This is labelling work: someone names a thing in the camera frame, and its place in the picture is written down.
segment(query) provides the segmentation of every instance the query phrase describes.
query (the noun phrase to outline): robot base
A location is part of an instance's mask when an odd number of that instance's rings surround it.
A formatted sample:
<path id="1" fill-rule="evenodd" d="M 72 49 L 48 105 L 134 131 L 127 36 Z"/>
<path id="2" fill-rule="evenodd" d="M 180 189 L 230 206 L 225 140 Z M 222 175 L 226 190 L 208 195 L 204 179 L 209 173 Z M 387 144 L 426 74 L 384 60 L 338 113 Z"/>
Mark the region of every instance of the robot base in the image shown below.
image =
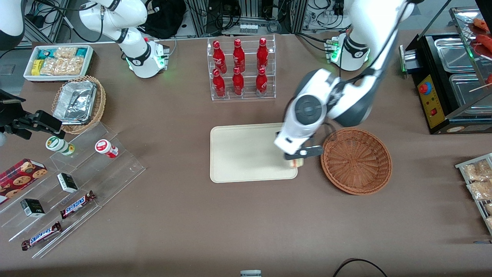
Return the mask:
<path id="1" fill-rule="evenodd" d="M 169 61 L 169 47 L 164 48 L 163 45 L 154 41 L 147 43 L 151 47 L 151 54 L 141 66 L 132 66 L 130 61 L 126 60 L 130 69 L 140 78 L 150 78 L 166 70 Z"/>

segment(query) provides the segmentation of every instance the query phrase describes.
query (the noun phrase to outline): wicker basket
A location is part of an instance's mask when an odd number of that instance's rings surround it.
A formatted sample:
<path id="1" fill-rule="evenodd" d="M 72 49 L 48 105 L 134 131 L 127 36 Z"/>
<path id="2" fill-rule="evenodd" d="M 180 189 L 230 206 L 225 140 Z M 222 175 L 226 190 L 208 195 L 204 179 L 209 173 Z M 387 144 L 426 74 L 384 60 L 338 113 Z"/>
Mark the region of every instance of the wicker basket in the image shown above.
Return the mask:
<path id="1" fill-rule="evenodd" d="M 102 87 L 101 83 L 92 76 L 84 76 L 81 78 L 76 78 L 68 81 L 67 83 L 75 83 L 82 81 L 91 81 L 97 85 L 96 98 L 94 102 L 94 108 L 92 109 L 92 119 L 86 125 L 62 125 L 61 129 L 67 133 L 78 135 L 88 129 L 91 125 L 99 122 L 101 120 L 102 114 L 104 113 L 104 105 L 106 104 L 106 92 Z M 62 91 L 63 86 L 58 90 L 57 95 L 55 96 L 55 100 L 51 105 L 51 113 L 55 112 L 55 107 L 58 103 L 58 98 L 60 97 L 60 92 Z"/>
<path id="2" fill-rule="evenodd" d="M 390 153 L 369 132 L 340 129 L 325 140 L 323 149 L 323 171 L 335 186 L 347 193 L 376 193 L 390 180 L 393 168 Z"/>

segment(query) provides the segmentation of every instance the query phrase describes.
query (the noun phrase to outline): table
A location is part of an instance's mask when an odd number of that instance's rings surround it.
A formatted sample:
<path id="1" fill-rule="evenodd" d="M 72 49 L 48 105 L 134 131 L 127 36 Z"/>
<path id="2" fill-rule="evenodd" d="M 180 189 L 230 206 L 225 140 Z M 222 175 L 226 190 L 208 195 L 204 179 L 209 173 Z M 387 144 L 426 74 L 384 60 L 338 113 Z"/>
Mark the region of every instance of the table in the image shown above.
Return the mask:
<path id="1" fill-rule="evenodd" d="M 402 33 L 400 44 L 415 34 Z M 472 244 L 490 237 L 454 168 L 491 152 L 490 136 L 429 135 L 411 79 L 399 76 L 396 49 L 360 125 L 392 155 L 393 175 L 383 190 L 348 195 L 328 181 L 318 158 L 307 159 L 292 180 L 210 180 L 213 127 L 281 122 L 305 73 L 337 70 L 297 37 L 276 38 L 277 98 L 247 103 L 211 101 L 206 39 L 179 40 L 168 71 L 151 79 L 130 72 L 116 44 L 93 44 L 91 72 L 107 93 L 102 121 L 148 169 L 42 259 L 31 260 L 0 234 L 1 275 L 215 277 L 261 269 L 264 276 L 317 277 L 358 257 L 389 276 L 490 276 L 492 247 Z M 51 110 L 59 86 L 27 81 L 24 108 Z M 25 157 L 44 161 L 52 154 L 46 138 L 9 136 L 0 169 Z M 356 274 L 377 271 L 350 265 L 339 276 Z"/>

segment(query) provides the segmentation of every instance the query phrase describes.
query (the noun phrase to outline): white bottle with green label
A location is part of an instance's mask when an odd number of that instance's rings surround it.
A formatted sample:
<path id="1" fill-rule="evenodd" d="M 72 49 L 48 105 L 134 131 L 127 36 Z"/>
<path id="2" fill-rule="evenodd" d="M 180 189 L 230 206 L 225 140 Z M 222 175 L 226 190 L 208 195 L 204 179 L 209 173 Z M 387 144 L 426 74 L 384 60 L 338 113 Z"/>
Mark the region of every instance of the white bottle with green label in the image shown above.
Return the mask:
<path id="1" fill-rule="evenodd" d="M 51 151 L 59 152 L 65 156 L 68 156 L 75 151 L 75 146 L 73 146 L 73 144 L 55 136 L 46 141 L 46 148 Z"/>

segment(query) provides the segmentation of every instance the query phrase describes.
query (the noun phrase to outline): red bottle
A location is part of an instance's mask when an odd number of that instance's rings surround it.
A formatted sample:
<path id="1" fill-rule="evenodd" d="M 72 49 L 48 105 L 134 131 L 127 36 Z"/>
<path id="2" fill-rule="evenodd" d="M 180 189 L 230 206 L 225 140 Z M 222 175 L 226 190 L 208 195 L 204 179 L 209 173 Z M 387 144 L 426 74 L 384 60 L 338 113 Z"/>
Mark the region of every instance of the red bottle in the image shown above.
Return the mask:
<path id="1" fill-rule="evenodd" d="M 246 59 L 245 59 L 245 51 L 241 47 L 241 40 L 234 40 L 234 53 L 232 53 L 234 57 L 234 66 L 239 67 L 241 72 L 246 70 Z"/>
<path id="2" fill-rule="evenodd" d="M 214 84 L 215 94 L 217 97 L 224 98 L 225 97 L 225 82 L 222 76 L 220 76 L 220 71 L 218 69 L 214 69 L 212 71 L 214 78 L 212 79 L 212 83 Z"/>
<path id="3" fill-rule="evenodd" d="M 220 43 L 217 40 L 215 40 L 212 45 L 214 46 L 215 67 L 220 70 L 220 73 L 225 74 L 227 72 L 227 66 L 225 65 L 224 51 L 220 48 Z"/>
<path id="4" fill-rule="evenodd" d="M 268 66 L 268 48 L 267 39 L 260 38 L 260 47 L 258 47 L 258 52 L 256 52 L 256 67 L 258 70 L 260 68 L 267 68 Z"/>
<path id="5" fill-rule="evenodd" d="M 267 81 L 268 78 L 265 76 L 265 68 L 260 68 L 258 70 L 258 76 L 256 77 L 256 95 L 258 97 L 263 97 L 266 95 Z"/>
<path id="6" fill-rule="evenodd" d="M 243 95 L 245 88 L 245 79 L 241 74 L 241 70 L 239 67 L 234 68 L 234 76 L 232 76 L 232 83 L 234 84 L 234 93 L 237 96 Z"/>

